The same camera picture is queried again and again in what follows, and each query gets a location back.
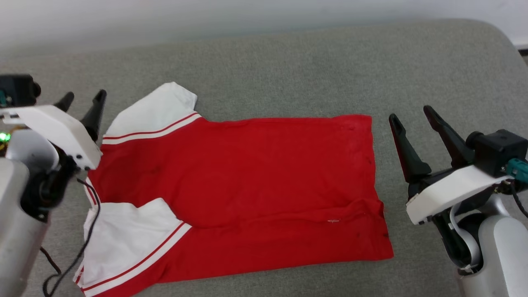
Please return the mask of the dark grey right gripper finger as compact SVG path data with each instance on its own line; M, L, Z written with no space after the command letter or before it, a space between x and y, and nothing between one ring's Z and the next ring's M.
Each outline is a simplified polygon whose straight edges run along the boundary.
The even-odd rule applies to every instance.
M414 184L422 178L430 175L430 166L423 162L418 156L417 152L407 139L407 130L394 113L391 113L389 116L389 126L394 138L404 180L408 184Z
M451 157L451 167L460 169L474 161L474 151L466 146L458 133L430 105L424 106L424 114L432 127L441 137Z

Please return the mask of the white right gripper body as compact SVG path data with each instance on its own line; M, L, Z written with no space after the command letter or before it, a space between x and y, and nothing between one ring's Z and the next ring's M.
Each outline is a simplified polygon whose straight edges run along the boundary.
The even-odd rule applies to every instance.
M474 165L458 169L412 197L406 204L407 214L413 224L419 224L490 186L512 179L509 175L492 177Z

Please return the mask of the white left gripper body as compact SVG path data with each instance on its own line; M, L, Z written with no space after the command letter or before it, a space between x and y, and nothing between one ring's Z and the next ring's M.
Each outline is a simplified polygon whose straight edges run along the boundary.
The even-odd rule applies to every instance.
M0 109L5 124L24 125L67 155L76 158L81 169L98 167L102 152L81 122L53 105Z

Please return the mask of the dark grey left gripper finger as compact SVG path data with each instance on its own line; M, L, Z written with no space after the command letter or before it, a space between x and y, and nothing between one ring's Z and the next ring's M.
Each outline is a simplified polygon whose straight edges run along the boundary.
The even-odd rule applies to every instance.
M107 92L106 90L99 90L94 99L92 105L87 111L85 116L80 121L85 127L92 141L97 142L99 137L100 124L104 111L104 104L106 102Z
M74 100L74 93L67 92L60 100L54 103L54 106L60 109L61 111L68 113L68 109L70 108L73 100Z

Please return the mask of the red shirt with white sleeves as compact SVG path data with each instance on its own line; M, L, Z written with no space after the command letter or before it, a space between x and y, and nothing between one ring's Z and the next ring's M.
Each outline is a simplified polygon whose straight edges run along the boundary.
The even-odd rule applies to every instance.
M394 257L372 117L213 122L175 82L121 111L87 174L85 297Z

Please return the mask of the grey fabric sofa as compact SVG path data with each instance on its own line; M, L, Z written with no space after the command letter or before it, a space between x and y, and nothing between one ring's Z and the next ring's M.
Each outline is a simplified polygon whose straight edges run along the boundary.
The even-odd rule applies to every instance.
M433 224L413 225L388 116L396 113L420 158L436 171L450 156L424 116L430 105L463 138L510 130L528 138L528 65L492 25L449 19L179 42L0 60L28 73L39 102L66 92L82 117L99 90L105 132L119 112L166 82L198 96L208 120L373 117L376 190L395 256L383 262L304 266L151 286L137 297L460 297Z

